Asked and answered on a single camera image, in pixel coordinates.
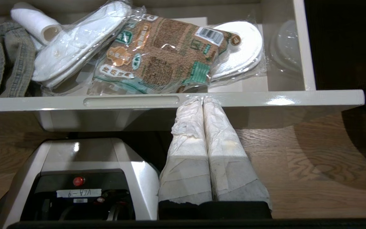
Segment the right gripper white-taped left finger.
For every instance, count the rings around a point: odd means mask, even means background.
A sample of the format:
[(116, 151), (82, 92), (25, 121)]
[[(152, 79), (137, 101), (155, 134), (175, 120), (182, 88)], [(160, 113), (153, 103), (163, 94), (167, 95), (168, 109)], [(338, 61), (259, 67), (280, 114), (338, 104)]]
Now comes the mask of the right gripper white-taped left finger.
[(199, 205), (212, 201), (202, 99), (194, 97), (177, 109), (173, 139), (160, 175), (158, 201)]

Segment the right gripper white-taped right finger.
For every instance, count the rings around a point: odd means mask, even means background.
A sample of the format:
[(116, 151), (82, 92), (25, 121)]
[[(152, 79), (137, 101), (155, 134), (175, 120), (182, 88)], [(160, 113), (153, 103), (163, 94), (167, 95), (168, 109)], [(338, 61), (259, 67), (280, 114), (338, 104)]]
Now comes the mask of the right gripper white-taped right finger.
[(262, 201), (272, 210), (270, 194), (253, 169), (220, 103), (205, 97), (203, 114), (214, 198), (217, 201)]

